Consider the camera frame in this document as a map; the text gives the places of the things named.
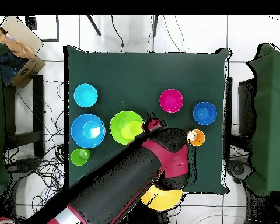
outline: yellow bowl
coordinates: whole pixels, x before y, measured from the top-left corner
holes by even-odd
[[[163,191],[152,185],[141,197],[141,201],[150,209],[168,211],[179,203],[182,196],[182,189]]]

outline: blue bowl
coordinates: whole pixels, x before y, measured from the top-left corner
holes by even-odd
[[[84,83],[79,85],[73,94],[76,103],[81,107],[91,107],[97,101],[97,90],[94,86]]]
[[[72,123],[72,138],[82,148],[91,149],[100,145],[105,134],[106,129],[104,123],[95,115],[81,115]]]
[[[217,117],[216,107],[210,102],[200,102],[193,109],[193,117],[198,124],[212,124]]]

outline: pink bowl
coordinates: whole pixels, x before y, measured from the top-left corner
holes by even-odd
[[[184,99],[176,89],[167,89],[161,94],[159,103],[164,111],[176,113],[183,106]]]

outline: green bowl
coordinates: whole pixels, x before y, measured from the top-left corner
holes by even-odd
[[[75,149],[71,154],[71,161],[76,166],[83,166],[90,157],[88,149]]]
[[[121,111],[111,120],[110,132],[119,144],[129,144],[135,136],[143,133],[141,116],[133,111]]]

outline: orange cup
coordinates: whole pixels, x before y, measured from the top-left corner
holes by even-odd
[[[198,147],[205,142],[205,135],[198,129],[194,129],[193,131],[197,134],[197,138],[193,141],[190,140],[190,144]]]

